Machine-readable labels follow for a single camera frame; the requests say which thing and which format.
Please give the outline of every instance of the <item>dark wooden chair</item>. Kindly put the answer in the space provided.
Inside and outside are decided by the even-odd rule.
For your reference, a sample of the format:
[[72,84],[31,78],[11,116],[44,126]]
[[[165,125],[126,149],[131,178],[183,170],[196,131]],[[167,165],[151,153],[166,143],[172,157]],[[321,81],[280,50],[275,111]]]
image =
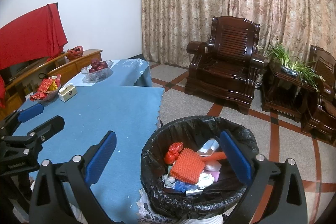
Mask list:
[[331,136],[333,143],[336,138],[336,102],[335,102],[335,58],[323,48],[310,47],[309,60],[318,75],[325,81],[317,79],[318,92],[308,97],[308,107],[301,118],[301,130],[309,133],[316,129]]
[[189,65],[185,93],[201,91],[234,101],[247,114],[254,85],[265,58],[258,54],[259,24],[245,18],[214,17],[207,42],[191,41],[187,52],[194,54]]

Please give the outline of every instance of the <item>slatted backrest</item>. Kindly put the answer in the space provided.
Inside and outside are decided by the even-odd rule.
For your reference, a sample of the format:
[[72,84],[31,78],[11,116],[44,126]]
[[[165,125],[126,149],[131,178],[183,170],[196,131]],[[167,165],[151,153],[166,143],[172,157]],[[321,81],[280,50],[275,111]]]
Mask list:
[[247,67],[258,45],[259,25],[232,16],[215,17],[212,24],[210,42],[216,58]]
[[318,75],[321,75],[329,86],[335,85],[334,57],[321,47],[311,45],[309,61]]

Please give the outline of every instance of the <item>black plastic bag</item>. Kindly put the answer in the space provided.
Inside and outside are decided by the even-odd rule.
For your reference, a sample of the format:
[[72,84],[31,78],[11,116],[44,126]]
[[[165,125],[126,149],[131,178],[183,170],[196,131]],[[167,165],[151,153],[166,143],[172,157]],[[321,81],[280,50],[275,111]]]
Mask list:
[[214,116],[172,121],[149,138],[141,155],[141,182],[157,213],[177,219],[205,219],[223,214],[238,202],[246,186],[239,182],[227,160],[219,161],[222,168],[218,182],[204,189],[202,194],[186,197],[183,193],[167,193],[161,181],[161,176],[168,173],[163,159],[172,143],[183,142],[184,147],[197,151],[210,138],[219,142],[223,130],[229,130],[238,142],[258,153],[257,142],[250,130]]

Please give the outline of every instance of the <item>red cloth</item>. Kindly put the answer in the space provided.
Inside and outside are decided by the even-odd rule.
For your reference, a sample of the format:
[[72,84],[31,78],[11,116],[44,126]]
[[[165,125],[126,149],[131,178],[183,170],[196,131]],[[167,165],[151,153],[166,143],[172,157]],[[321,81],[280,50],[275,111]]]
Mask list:
[[[0,29],[0,69],[47,57],[56,57],[68,43],[55,3],[33,10]],[[5,83],[0,76],[0,106]]]

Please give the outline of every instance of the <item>small gold box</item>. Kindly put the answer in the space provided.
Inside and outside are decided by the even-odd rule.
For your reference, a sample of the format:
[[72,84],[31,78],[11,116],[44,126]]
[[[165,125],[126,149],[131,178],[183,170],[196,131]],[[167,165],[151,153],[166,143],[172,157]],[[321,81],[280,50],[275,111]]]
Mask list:
[[58,92],[58,96],[63,102],[68,101],[70,98],[72,98],[76,94],[77,94],[77,90],[76,90],[76,87],[73,85],[64,86]]

